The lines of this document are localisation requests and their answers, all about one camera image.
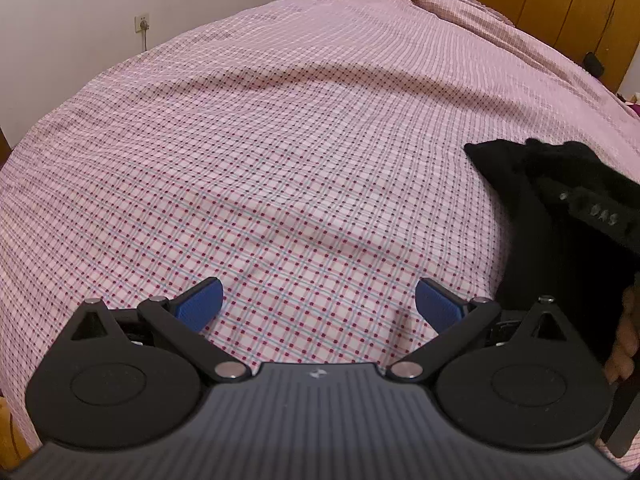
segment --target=bed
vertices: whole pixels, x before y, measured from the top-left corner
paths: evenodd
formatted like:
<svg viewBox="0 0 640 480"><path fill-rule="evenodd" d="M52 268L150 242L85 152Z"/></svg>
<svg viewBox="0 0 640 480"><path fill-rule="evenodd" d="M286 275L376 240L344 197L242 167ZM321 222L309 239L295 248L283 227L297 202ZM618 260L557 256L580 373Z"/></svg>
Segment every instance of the bed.
<svg viewBox="0 0 640 480"><path fill-rule="evenodd" d="M100 74L0 172L0 386L27 441L26 383L87 297L217 276L204 333L253 368L395 361L435 334L420 276L500 280L508 224L463 145L529 137L640 181L638 117L474 0L281 0Z"/></svg>

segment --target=blue gripper pad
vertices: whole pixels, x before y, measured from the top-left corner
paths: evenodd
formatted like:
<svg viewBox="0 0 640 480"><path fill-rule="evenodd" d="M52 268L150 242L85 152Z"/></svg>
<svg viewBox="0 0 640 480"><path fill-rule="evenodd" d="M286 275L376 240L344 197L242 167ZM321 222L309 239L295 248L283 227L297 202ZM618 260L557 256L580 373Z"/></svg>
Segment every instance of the blue gripper pad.
<svg viewBox="0 0 640 480"><path fill-rule="evenodd" d="M466 302L429 278L421 278L415 287L415 307L427 323L444 332L463 318Z"/></svg>
<svg viewBox="0 0 640 480"><path fill-rule="evenodd" d="M200 332L220 312L223 297L222 282L210 280L192 296L177 303L174 315L194 332Z"/></svg>

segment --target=electrical outlet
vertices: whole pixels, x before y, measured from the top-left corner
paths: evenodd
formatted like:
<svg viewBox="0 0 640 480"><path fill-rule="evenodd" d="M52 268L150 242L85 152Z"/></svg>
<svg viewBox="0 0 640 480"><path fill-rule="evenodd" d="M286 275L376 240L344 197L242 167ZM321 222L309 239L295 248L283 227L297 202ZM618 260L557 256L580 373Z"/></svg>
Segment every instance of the electrical outlet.
<svg viewBox="0 0 640 480"><path fill-rule="evenodd" d="M146 21L146 26L150 27L150 23L149 23L149 13L145 12L144 14L140 14L139 16L136 16L136 32L141 32L142 29L140 28L140 22L142 20Z"/></svg>

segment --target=ribbed gray surface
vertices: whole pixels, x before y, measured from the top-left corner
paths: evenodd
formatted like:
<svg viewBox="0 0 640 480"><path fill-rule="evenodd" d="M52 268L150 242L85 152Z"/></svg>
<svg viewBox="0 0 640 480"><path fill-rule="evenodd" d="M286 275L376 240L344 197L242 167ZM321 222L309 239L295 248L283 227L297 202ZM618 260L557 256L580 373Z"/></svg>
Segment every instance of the ribbed gray surface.
<svg viewBox="0 0 640 480"><path fill-rule="evenodd" d="M519 455L451 427L420 386L374 365L264 364L212 390L171 436L120 453L44 446L25 480L618 480L595 448Z"/></svg>

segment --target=hand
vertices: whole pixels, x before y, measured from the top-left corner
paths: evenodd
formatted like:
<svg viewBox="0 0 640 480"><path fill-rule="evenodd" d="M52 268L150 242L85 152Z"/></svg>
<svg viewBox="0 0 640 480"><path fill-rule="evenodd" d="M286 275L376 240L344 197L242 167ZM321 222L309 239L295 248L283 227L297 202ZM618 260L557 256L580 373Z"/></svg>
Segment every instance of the hand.
<svg viewBox="0 0 640 480"><path fill-rule="evenodd" d="M604 365L609 383L628 379L634 371L632 357L640 348L640 286L630 286L622 294L622 316L616 330L616 341Z"/></svg>

